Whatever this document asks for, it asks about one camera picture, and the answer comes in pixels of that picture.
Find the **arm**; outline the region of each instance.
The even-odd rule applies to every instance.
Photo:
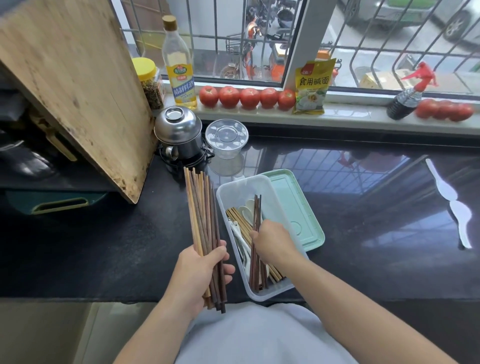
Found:
[[[209,255],[200,257],[193,246],[183,250],[164,296],[145,322],[120,351],[114,364],[172,364],[190,321],[203,309],[203,293],[213,267],[228,260],[226,242]],[[225,283],[232,281],[235,267],[224,264]]]
[[[288,231],[264,220],[251,233],[262,260],[289,277],[326,331],[360,363],[456,363],[424,336],[298,252]]]

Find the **spray bottle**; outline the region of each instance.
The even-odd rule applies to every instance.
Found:
[[[399,93],[390,105],[387,106],[387,115],[393,120],[403,119],[417,108],[421,101],[422,93],[432,80],[433,85],[437,86],[435,73],[425,62],[420,62],[417,70],[411,75],[402,78],[402,80],[409,78],[421,78],[421,81],[414,87]]]

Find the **bottle label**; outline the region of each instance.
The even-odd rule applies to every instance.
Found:
[[[177,104],[192,102],[197,99],[191,64],[167,66],[167,74]]]

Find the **black countertop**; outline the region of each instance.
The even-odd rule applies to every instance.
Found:
[[[250,130],[239,164],[213,159],[206,171],[218,187],[233,179],[227,175],[235,168],[245,177],[292,170],[326,235],[325,244],[308,253],[312,261],[379,301],[480,298],[478,149]],[[350,167],[339,162],[342,155]],[[426,157],[473,213],[471,250],[459,249],[456,221]],[[26,216],[0,195],[0,221],[3,298],[158,301],[179,252],[192,243],[184,183],[156,156],[137,205],[110,193],[86,208]],[[300,299],[295,290],[275,298]],[[239,274],[228,300],[248,300]]]

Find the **food packet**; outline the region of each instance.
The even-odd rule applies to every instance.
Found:
[[[332,78],[336,59],[310,61],[295,70],[295,96],[297,102],[294,114],[324,113],[325,95]]]

